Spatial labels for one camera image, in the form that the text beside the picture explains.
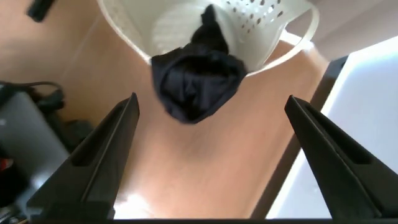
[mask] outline black garment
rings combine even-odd
[[[228,55],[213,6],[201,17],[203,25],[191,43],[152,57],[157,96],[167,112],[183,123],[195,124],[214,114],[247,74],[243,62]]]

